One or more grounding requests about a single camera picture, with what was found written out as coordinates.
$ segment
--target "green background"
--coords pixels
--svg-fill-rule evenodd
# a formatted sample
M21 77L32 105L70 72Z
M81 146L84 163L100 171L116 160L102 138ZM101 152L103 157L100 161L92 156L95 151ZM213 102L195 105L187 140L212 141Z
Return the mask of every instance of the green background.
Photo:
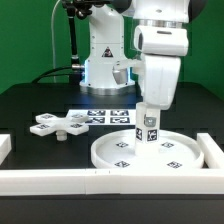
M56 0L1 0L0 93L13 84L31 82L52 69L51 14ZM180 81L196 82L224 99L224 1L208 0L203 13L188 29L190 50L182 59ZM125 53L132 20L125 19ZM88 20L77 22L78 50L82 61L89 54ZM60 6L55 17L57 66L70 64L67 16Z

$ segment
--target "table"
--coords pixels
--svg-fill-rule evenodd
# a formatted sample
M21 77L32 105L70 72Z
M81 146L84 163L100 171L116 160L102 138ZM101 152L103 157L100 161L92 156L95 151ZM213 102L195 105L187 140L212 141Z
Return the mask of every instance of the table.
M98 137L128 126L91 126L68 135L29 132L35 116L66 116L69 109L134 109L135 93L97 96L69 84L18 84L0 95L0 134L11 134L8 169L92 168L90 146ZM195 138L209 133L224 149L224 102L199 84L179 83L173 104L162 111L161 129ZM223 223L224 195L68 195L0 197L1 223Z

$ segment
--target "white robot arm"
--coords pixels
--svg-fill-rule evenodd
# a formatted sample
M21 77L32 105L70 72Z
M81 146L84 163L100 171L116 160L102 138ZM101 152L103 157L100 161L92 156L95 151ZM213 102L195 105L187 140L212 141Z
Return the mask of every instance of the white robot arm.
M188 52L187 31L182 23L189 22L190 0L127 0L123 4L115 0L114 4L124 15L139 20L134 46L141 52L141 60L119 61L114 69L131 66L139 75L143 102L136 105L135 153L145 156L158 149L160 110L169 109L173 101L179 57Z

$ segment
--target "white circular tray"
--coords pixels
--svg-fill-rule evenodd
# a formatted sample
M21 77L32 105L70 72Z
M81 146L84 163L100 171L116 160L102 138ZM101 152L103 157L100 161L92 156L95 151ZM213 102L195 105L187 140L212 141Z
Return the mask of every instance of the white circular tray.
M159 131L159 149L152 156L135 155L135 129L113 132L97 139L91 159L97 168L183 169L201 168L204 154L197 142L187 136Z

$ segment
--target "white block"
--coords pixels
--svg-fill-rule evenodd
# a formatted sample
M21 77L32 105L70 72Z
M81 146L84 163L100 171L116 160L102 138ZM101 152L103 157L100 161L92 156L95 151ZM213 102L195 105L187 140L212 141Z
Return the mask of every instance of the white block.
M209 168L224 168L224 153L207 133L197 135L197 142L205 155L205 162Z
M218 169L123 171L121 194L224 194L224 172Z
M0 135L0 165L11 151L10 135Z
M0 171L0 196L85 194L85 170Z
M87 170L86 194L120 194L121 175L119 169Z

